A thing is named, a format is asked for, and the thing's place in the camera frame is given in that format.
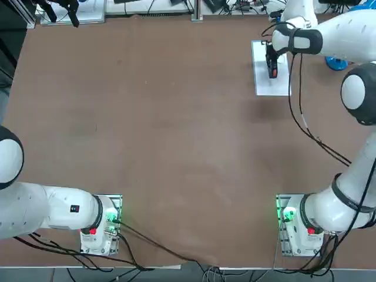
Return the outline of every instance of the brown tabletop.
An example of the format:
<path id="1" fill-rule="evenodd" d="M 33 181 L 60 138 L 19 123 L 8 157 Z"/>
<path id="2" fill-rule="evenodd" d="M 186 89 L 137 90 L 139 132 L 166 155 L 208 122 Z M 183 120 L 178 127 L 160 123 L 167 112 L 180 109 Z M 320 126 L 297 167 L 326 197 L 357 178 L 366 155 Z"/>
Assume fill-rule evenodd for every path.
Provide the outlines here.
<path id="1" fill-rule="evenodd" d="M 271 267 L 276 194 L 318 192 L 344 166 L 299 131 L 286 97 L 255 96 L 251 40 L 268 25 L 263 17 L 130 18 L 28 31 L 4 123 L 25 147 L 19 179 L 121 193 L 126 222 L 180 254 Z M 345 74 L 305 56 L 303 105 L 313 133 L 352 159 L 369 129 L 341 104 Z M 47 235 L 79 245 L 78 231 Z M 334 267 L 376 268 L 375 235 L 351 232 Z M 182 262 L 129 240 L 142 265 Z M 77 265 L 12 239 L 0 248 L 2 266 Z M 129 258 L 124 247 L 118 257 Z M 279 254 L 277 267 L 303 262 Z"/>

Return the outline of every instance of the white block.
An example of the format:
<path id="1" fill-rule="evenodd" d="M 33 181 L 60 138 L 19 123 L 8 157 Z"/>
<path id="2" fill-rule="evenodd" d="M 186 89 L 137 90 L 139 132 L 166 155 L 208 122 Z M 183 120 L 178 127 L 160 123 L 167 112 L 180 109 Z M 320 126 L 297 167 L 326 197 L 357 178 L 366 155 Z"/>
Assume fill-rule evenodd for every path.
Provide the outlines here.
<path id="1" fill-rule="evenodd" d="M 252 41 L 252 62 L 254 73 L 254 85 L 257 96 L 287 96 L 288 89 L 288 60 L 287 55 L 283 54 L 278 58 L 278 76 L 269 78 L 268 67 L 266 64 L 266 46 L 261 41 Z"/>

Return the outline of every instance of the cable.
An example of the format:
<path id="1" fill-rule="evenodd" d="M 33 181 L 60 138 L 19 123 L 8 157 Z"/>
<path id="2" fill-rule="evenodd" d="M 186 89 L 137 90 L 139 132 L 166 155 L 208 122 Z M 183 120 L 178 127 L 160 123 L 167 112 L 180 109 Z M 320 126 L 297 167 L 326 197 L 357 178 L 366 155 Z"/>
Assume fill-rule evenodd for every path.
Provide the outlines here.
<path id="1" fill-rule="evenodd" d="M 45 242 L 42 242 L 40 241 L 39 239 L 37 239 L 36 237 L 34 237 L 34 235 L 38 236 L 39 238 L 42 238 L 41 235 L 39 235 L 38 233 L 33 233 L 33 234 L 29 234 L 29 237 L 32 238 L 34 241 L 38 242 L 39 244 L 43 245 L 43 246 L 46 246 L 46 247 L 51 247 L 51 248 L 54 248 L 54 249 L 59 249 L 61 251 L 65 251 L 66 253 L 70 254 L 70 253 L 73 253 L 71 254 L 71 256 L 78 262 L 80 262 L 80 264 L 82 264 L 84 267 L 86 267 L 87 269 L 89 270 L 99 270 L 101 272 L 112 272 L 113 269 L 111 270 L 105 270 L 105 269 L 102 269 L 100 267 L 98 267 L 89 257 L 87 257 L 87 254 L 82 254 L 82 253 L 79 253 L 78 251 L 75 251 L 75 250 L 72 250 L 72 249 L 66 249 L 66 248 L 63 248 L 61 247 L 59 244 L 55 243 L 54 241 L 50 241 L 48 240 L 49 242 L 51 242 L 51 244 L 48 244 L 48 243 L 45 243 Z M 88 266 L 87 264 L 85 264 L 84 262 L 82 262 L 79 258 L 77 258 L 76 256 L 82 256 L 84 258 L 86 258 L 87 260 L 89 260 L 89 262 L 94 266 L 94 268 Z"/>
<path id="2" fill-rule="evenodd" d="M 293 28 L 295 28 L 295 25 L 289 23 L 289 22 L 276 22 L 274 24 L 272 24 L 271 26 L 269 26 L 267 29 L 265 29 L 262 33 L 261 33 L 261 36 L 262 37 L 265 37 L 265 36 L 271 36 L 270 34 L 265 34 L 269 29 L 271 29 L 272 27 L 274 26 L 277 26 L 277 25 L 291 25 Z M 293 71 L 293 65 L 294 65 L 294 60 L 295 60 L 295 56 L 296 56 L 296 53 L 293 55 L 293 58 L 291 60 L 291 67 L 290 67 L 290 73 L 288 75 L 288 92 L 290 93 L 290 89 L 291 89 L 291 73 Z M 303 54 L 301 54 L 301 59 L 300 59 L 300 80 L 299 80 L 299 97 L 301 97 L 301 68 L 302 68 L 302 63 L 303 63 Z M 326 145 L 325 143 L 323 143 L 320 139 L 314 137 L 312 135 L 312 133 L 310 132 L 308 126 L 307 126 L 307 123 L 305 122 L 305 119 L 304 119 L 304 115 L 303 115 L 303 111 L 301 110 L 301 117 L 302 117 L 302 120 L 305 124 L 305 128 L 307 129 L 307 131 L 305 131 L 301 125 L 299 124 L 298 120 L 296 119 L 295 117 L 295 114 L 293 112 L 293 107 L 291 105 L 291 95 L 288 95 L 288 105 L 289 105 L 289 108 L 290 108 L 290 113 L 291 113 L 291 116 L 293 117 L 293 120 L 295 121 L 295 124 L 298 126 L 298 128 L 310 139 L 312 139 L 313 141 L 315 141 L 324 151 L 326 151 L 330 156 L 332 156 L 333 158 L 335 158 L 336 160 L 338 160 L 339 162 L 341 162 L 342 164 L 344 164 L 345 166 L 349 166 L 350 165 L 350 160 L 348 160 L 346 157 L 344 157 L 343 155 L 339 154 L 337 151 L 335 151 L 334 149 L 332 149 L 331 147 L 329 147 L 328 145 Z"/>
<path id="3" fill-rule="evenodd" d="M 365 200 L 365 197 L 367 195 L 367 191 L 368 191 L 368 188 L 370 187 L 370 183 L 371 183 L 371 180 L 372 180 L 372 177 L 373 177 L 373 174 L 375 172 L 375 168 L 376 168 L 376 159 L 374 160 L 373 164 L 372 164 L 372 167 L 371 167 L 371 171 L 368 175 L 368 179 L 367 179 L 367 183 L 364 187 L 364 191 L 363 191 L 363 194 L 362 194 L 362 197 L 361 197 L 361 200 L 359 202 L 359 205 L 357 207 L 357 210 L 355 212 L 355 216 L 354 218 L 352 219 L 351 223 L 350 223 L 350 226 L 348 227 L 347 231 L 345 232 L 345 234 L 342 236 L 342 238 L 339 240 L 339 242 L 337 244 L 335 244 L 335 246 L 333 247 L 333 249 L 330 251 L 330 254 L 332 256 L 334 256 L 334 253 L 335 251 L 337 250 L 338 246 L 345 240 L 345 238 L 348 236 L 348 234 L 350 233 L 351 229 L 353 229 L 354 225 L 355 225 L 355 222 L 357 221 L 358 219 L 358 215 L 360 213 L 360 210 L 363 206 L 363 203 L 364 203 L 364 200 Z M 324 262 L 322 264 L 320 264 L 319 266 L 317 266 L 315 268 L 316 269 L 322 269 L 322 265 L 326 265 L 326 261 L 328 260 L 328 256 L 325 258 Z"/>
<path id="4" fill-rule="evenodd" d="M 352 219 L 352 221 L 351 221 L 351 223 L 350 223 L 347 231 L 344 233 L 344 235 L 342 236 L 342 238 L 340 240 L 338 240 L 338 236 L 335 235 L 335 237 L 334 237 L 335 238 L 335 242 L 334 242 L 333 249 L 326 255 L 326 257 L 324 258 L 324 260 L 321 259 L 320 262 L 316 266 L 314 266 L 314 267 L 312 267 L 312 268 L 310 268 L 308 270 L 303 269 L 305 266 L 308 265 L 308 264 L 306 264 L 304 267 L 300 268 L 299 270 L 293 270 L 291 272 L 277 271 L 276 270 L 277 272 L 288 273 L 288 274 L 295 273 L 295 272 L 300 272 L 300 273 L 303 273 L 303 274 L 309 274 L 311 276 L 323 276 L 323 275 L 325 275 L 325 274 L 327 274 L 328 272 L 331 271 L 330 268 L 331 268 L 331 265 L 332 265 L 333 260 L 334 260 L 335 251 L 338 249 L 339 245 L 344 241 L 344 239 L 348 236 L 348 234 L 350 233 L 350 231 L 353 229 L 355 222 L 358 219 L 358 215 L 359 215 L 360 210 L 361 210 L 361 208 L 363 206 L 363 203 L 364 203 L 365 197 L 367 195 L 367 191 L 368 191 L 368 188 L 370 186 L 372 177 L 373 177 L 373 175 L 375 173 L 375 168 L 376 168 L 376 159 L 374 160 L 374 162 L 372 164 L 370 173 L 368 175 L 367 183 L 366 183 L 366 185 L 364 187 L 364 191 L 363 191 L 363 194 L 361 196 L 361 200 L 359 202 L 359 205 L 357 206 L 357 210 L 355 212 L 354 218 Z M 322 274 L 315 274 L 315 272 L 323 269 L 328 263 L 329 263 L 329 265 L 328 265 L 328 267 L 327 267 L 327 269 L 326 269 L 326 271 L 324 273 L 322 273 Z M 330 273 L 331 273 L 331 276 L 332 276 L 332 280 L 334 280 L 333 272 L 330 272 Z"/>
<path id="5" fill-rule="evenodd" d="M 127 282 L 133 281 L 140 273 L 141 273 L 141 271 L 139 271 L 138 273 L 136 273 L 132 278 L 128 279 Z"/>
<path id="6" fill-rule="evenodd" d="M 50 22 L 50 23 L 52 23 L 52 24 L 55 24 L 55 23 L 57 23 L 57 22 L 61 22 L 63 19 L 65 19 L 66 18 L 66 16 L 68 16 L 68 12 L 65 14 L 65 16 L 63 16 L 60 20 L 58 20 L 58 21 L 56 21 L 56 22 L 51 22 L 50 20 L 48 20 L 48 19 L 46 19 L 42 14 L 41 14 L 41 12 L 38 10 L 38 9 L 36 9 L 36 11 L 37 11 L 37 13 L 44 19 L 44 20 L 46 20 L 46 21 L 48 21 L 48 22 Z"/>
<path id="7" fill-rule="evenodd" d="M 219 12 L 218 15 L 222 14 L 224 8 L 227 7 L 227 6 L 229 5 L 229 2 L 230 2 L 230 0 L 227 0 L 227 1 L 226 1 L 226 3 L 222 6 L 222 10 Z"/>
<path id="8" fill-rule="evenodd" d="M 325 14 L 327 11 L 329 11 L 329 9 L 332 7 L 331 4 L 329 4 L 329 7 L 323 12 L 323 14 Z"/>
<path id="9" fill-rule="evenodd" d="M 11 76 L 8 72 L 6 72 L 5 70 L 3 70 L 2 68 L 0 68 L 0 72 L 2 72 L 10 80 L 13 80 L 14 77 Z"/>
<path id="10" fill-rule="evenodd" d="M 261 4 L 262 4 L 262 6 L 263 6 L 263 8 L 261 9 L 261 11 L 264 9 L 264 10 L 265 10 L 265 13 L 266 13 L 267 15 L 269 15 L 269 14 L 268 14 L 268 11 L 267 11 L 267 8 L 266 8 L 266 6 L 265 6 L 265 4 L 264 4 L 264 2 L 263 2 L 263 0 L 260 0 L 260 2 L 261 2 Z"/>
<path id="11" fill-rule="evenodd" d="M 149 9 L 147 10 L 147 15 L 149 14 L 150 9 L 152 8 L 152 6 L 153 6 L 153 4 L 154 4 L 154 1 L 155 1 L 155 0 L 153 0 L 152 3 L 150 4 Z"/>
<path id="12" fill-rule="evenodd" d="M 294 60 L 295 60 L 295 56 L 296 56 L 296 53 L 293 55 L 293 58 L 291 60 L 291 66 L 290 66 L 290 73 L 288 74 L 288 91 L 290 92 L 290 89 L 291 89 L 291 73 L 293 71 L 293 66 L 294 66 Z M 300 68 L 300 83 L 299 83 L 299 95 L 301 95 L 301 68 Z M 308 128 L 308 125 L 307 123 L 305 122 L 305 119 L 304 119 L 304 116 L 303 114 L 301 114 L 301 117 L 302 117 L 302 120 L 303 120 L 303 123 L 304 123 L 304 126 L 305 128 L 307 129 L 307 131 L 305 131 L 301 125 L 299 124 L 298 120 L 296 119 L 295 117 L 295 114 L 294 114 L 294 111 L 293 111 L 293 107 L 291 105 L 291 95 L 288 95 L 288 106 L 289 106 L 289 109 L 290 109 L 290 113 L 291 113 L 291 117 L 293 118 L 295 124 L 298 126 L 298 128 L 308 137 L 310 138 L 311 140 L 315 141 L 324 151 L 326 151 L 330 156 L 332 156 L 333 158 L 335 158 L 336 160 L 338 160 L 340 163 L 342 163 L 343 165 L 345 166 L 349 166 L 349 163 L 351 163 L 346 157 L 344 157 L 343 155 L 339 154 L 337 151 L 335 151 L 334 149 L 330 148 L 328 145 L 326 145 L 325 143 L 323 143 L 321 140 L 317 139 L 316 137 L 314 137 L 312 135 L 312 133 L 309 131 L 309 128 Z"/>
<path id="13" fill-rule="evenodd" d="M 201 268 L 202 272 L 205 272 L 204 268 L 201 266 L 201 264 L 197 261 L 197 260 L 194 260 L 192 258 L 188 258 L 188 257 L 185 257 L 185 256 L 182 256 L 181 254 L 177 254 L 175 253 L 174 251 L 171 251 L 169 248 L 166 248 L 165 246 L 155 242 L 154 240 L 148 238 L 147 236 L 145 236 L 144 234 L 142 234 L 141 232 L 138 232 L 137 230 L 135 230 L 134 228 L 130 227 L 129 225 L 125 224 L 124 222 L 121 222 L 120 220 L 112 220 L 112 222 L 114 223 L 117 223 L 117 224 L 121 224 L 122 226 L 124 226 L 125 228 L 131 230 L 132 232 L 136 233 L 137 235 L 143 237 L 145 240 L 151 242 L 152 244 L 154 244 L 155 246 L 161 248 L 162 250 L 164 250 L 165 252 L 169 253 L 169 254 L 172 254 L 173 256 L 181 259 L 181 260 L 186 260 L 186 261 L 192 261 L 192 262 L 195 262 L 197 263 L 197 265 Z"/>
<path id="14" fill-rule="evenodd" d="M 69 270 L 69 268 L 67 268 L 66 271 L 68 271 L 68 274 L 69 274 L 70 279 L 72 279 L 73 282 L 77 282 L 77 281 L 73 278 L 72 273 L 71 273 L 71 271 Z"/>
<path id="15" fill-rule="evenodd" d="M 303 109 L 302 109 L 302 104 L 301 104 L 301 85 L 302 85 L 302 83 L 301 83 L 301 78 L 302 78 L 301 70 L 302 70 L 302 64 L 303 64 L 303 54 L 301 53 L 300 54 L 300 66 L 299 66 L 299 97 L 298 98 L 299 98 L 299 111 L 300 111 L 300 115 L 301 115 L 301 118 L 303 120 L 305 129 L 307 130 L 306 135 L 310 139 L 312 139 L 313 141 L 315 141 L 330 156 L 332 156 L 333 158 L 335 158 L 336 160 L 338 160 L 339 162 L 341 162 L 345 166 L 349 166 L 351 164 L 351 161 L 349 159 L 347 159 L 346 157 L 344 157 L 343 155 L 341 155 L 340 153 L 338 153 L 337 151 L 335 151 L 334 149 L 332 149 L 331 147 L 329 147 L 328 145 L 326 145 L 325 143 L 323 143 L 319 138 L 316 138 L 315 136 L 313 136 L 313 134 L 311 133 L 311 131 L 310 131 L 309 127 L 308 127 L 306 119 L 304 118 L 304 115 L 303 115 Z"/>
<path id="16" fill-rule="evenodd" d="M 125 275 L 127 275 L 127 274 L 129 274 L 129 273 L 131 273 L 131 272 L 133 272 L 133 271 L 135 271 L 135 270 L 137 270 L 137 269 L 134 268 L 134 269 L 128 270 L 127 272 L 124 272 L 123 274 L 120 274 L 119 276 L 116 276 L 114 279 L 111 279 L 111 280 L 108 281 L 108 282 L 119 281 L 120 278 L 122 278 L 123 276 L 125 276 Z"/>
<path id="17" fill-rule="evenodd" d="M 251 276 L 249 277 L 249 282 L 252 282 L 252 278 L 253 278 L 253 276 L 254 276 L 254 272 L 255 272 L 255 270 L 252 271 Z"/>
<path id="18" fill-rule="evenodd" d="M 128 249 L 129 255 L 130 255 L 130 258 L 132 259 L 133 264 L 136 266 L 136 268 L 137 268 L 139 271 L 150 271 L 150 270 L 154 270 L 153 268 L 144 268 L 143 266 L 140 266 L 140 265 L 136 262 L 135 256 L 133 255 L 132 249 L 130 248 L 130 245 L 129 245 L 127 239 L 125 239 L 125 237 L 124 237 L 123 235 L 121 235 L 120 233 L 118 233 L 117 235 L 119 236 L 119 238 L 120 238 L 120 239 L 125 243 L 125 245 L 127 246 L 127 249 Z"/>
<path id="19" fill-rule="evenodd" d="M 291 22 L 275 22 L 274 24 L 270 25 L 268 28 L 266 28 L 262 33 L 261 37 L 271 36 L 271 34 L 265 34 L 269 29 L 277 26 L 277 25 L 291 25 L 293 28 L 296 28 L 295 25 L 293 25 Z"/>
<path id="20" fill-rule="evenodd" d="M 34 245 L 18 236 L 15 236 L 13 237 L 14 239 L 16 239 L 17 241 L 33 248 L 33 249 L 37 249 L 37 250 L 41 250 L 41 251 L 48 251 L 50 253 L 55 253 L 55 254 L 61 254 L 63 256 L 71 256 L 71 254 L 67 253 L 67 252 L 62 252 L 62 251 L 56 251 L 56 250 L 51 250 L 51 249 L 47 249 L 47 248 L 44 248 L 44 247 L 40 247 L 40 246 L 37 246 L 37 245 Z M 105 256 L 101 256 L 101 255 L 98 255 L 98 254 L 81 254 L 82 255 L 85 255 L 85 257 L 100 257 L 102 259 L 105 259 L 105 260 L 112 260 L 112 261 L 118 261 L 118 262 L 121 262 L 121 263 L 127 263 L 127 264 L 130 264 L 130 265 L 133 265 L 132 262 L 130 261 L 127 261 L 127 260 L 121 260 L 121 259 L 116 259 L 114 257 L 105 257 Z"/>

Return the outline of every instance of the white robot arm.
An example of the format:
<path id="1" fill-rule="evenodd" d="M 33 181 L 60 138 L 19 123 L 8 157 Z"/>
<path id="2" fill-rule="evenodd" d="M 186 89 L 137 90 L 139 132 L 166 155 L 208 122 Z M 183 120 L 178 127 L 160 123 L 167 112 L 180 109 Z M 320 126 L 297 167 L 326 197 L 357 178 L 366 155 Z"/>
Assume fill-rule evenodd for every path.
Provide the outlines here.
<path id="1" fill-rule="evenodd" d="M 343 79 L 341 100 L 360 124 L 374 125 L 375 17 L 375 10 L 358 10 L 317 25 L 311 0 L 289 0 L 281 17 L 288 23 L 276 26 L 267 52 L 275 51 L 277 57 L 291 52 L 363 63 L 349 71 Z M 323 231 L 346 231 L 349 228 L 375 159 L 376 132 L 372 132 L 349 168 L 336 175 L 327 189 L 291 197 L 285 208 L 284 220 L 293 255 L 313 256 L 323 243 Z M 369 223 L 375 211 L 376 177 L 373 177 L 353 228 Z"/>
<path id="2" fill-rule="evenodd" d="M 119 212 L 109 197 L 74 188 L 16 182 L 23 168 L 21 141 L 0 126 L 0 239 L 37 229 L 80 230 L 81 249 L 87 253 L 114 253 L 116 238 L 110 219 Z"/>

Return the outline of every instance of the black sticker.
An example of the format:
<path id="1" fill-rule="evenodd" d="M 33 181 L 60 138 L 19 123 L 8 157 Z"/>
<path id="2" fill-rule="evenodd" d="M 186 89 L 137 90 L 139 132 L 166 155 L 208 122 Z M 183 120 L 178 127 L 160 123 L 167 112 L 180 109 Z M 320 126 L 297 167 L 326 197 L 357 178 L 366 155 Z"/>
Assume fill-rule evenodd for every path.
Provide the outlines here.
<path id="1" fill-rule="evenodd" d="M 71 213 L 78 213 L 80 211 L 80 206 L 77 206 L 76 204 L 71 205 Z"/>

